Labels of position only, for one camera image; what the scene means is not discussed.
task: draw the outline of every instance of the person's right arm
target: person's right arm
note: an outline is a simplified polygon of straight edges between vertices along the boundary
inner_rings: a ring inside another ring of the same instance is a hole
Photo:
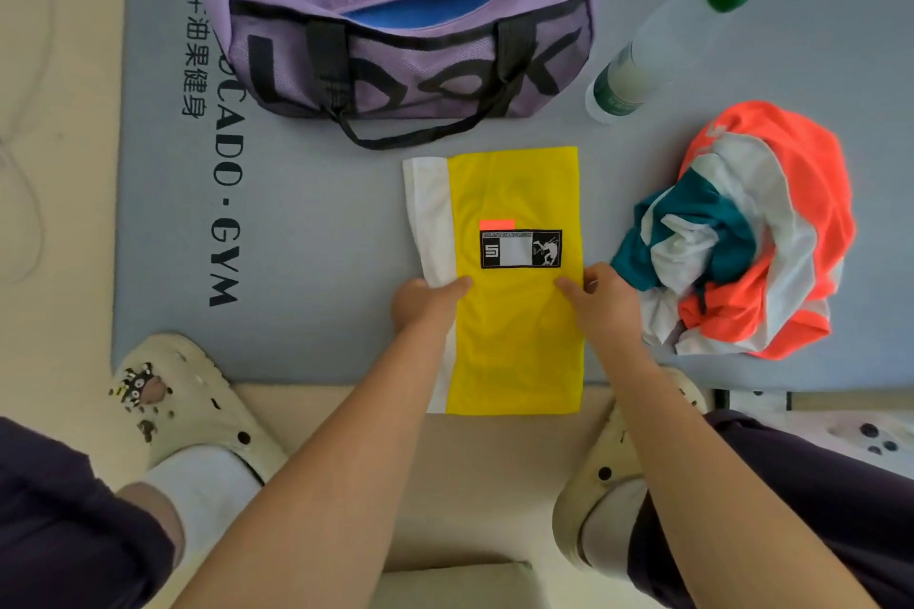
[[[699,609],[875,609],[838,557],[683,400],[641,339],[636,292],[607,264],[556,282],[610,380]]]

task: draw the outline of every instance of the yellow folded garment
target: yellow folded garment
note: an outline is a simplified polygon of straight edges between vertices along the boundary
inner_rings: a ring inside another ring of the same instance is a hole
[[[471,275],[430,412],[577,412],[584,340],[553,281],[579,284],[577,148],[403,162],[407,213],[431,286]]]

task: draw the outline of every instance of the white square on patch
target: white square on patch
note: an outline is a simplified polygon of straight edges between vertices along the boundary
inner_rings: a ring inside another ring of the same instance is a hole
[[[501,239],[501,267],[531,265],[533,263],[533,234],[527,236],[503,236]]]

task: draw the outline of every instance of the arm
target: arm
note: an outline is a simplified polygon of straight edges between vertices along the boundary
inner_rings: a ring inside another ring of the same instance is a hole
[[[557,283],[609,377],[670,551],[701,609],[875,609],[863,586],[682,399],[641,340],[634,290],[605,263]]]
[[[470,288],[407,282],[397,337],[216,545],[175,609],[368,606],[453,323]]]

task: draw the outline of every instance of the person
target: person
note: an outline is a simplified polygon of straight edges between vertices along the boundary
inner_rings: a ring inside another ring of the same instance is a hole
[[[572,562],[613,572],[621,556],[670,607],[911,605],[914,482],[737,413],[702,417],[700,393],[643,345],[637,296],[611,268],[586,270],[587,291],[556,283],[615,394],[556,502]],[[368,606],[471,285],[406,282],[392,344],[288,460],[203,351],[174,335],[147,338],[109,390],[151,453],[117,494],[85,455],[0,420],[5,609],[139,607],[210,548],[177,609]]]

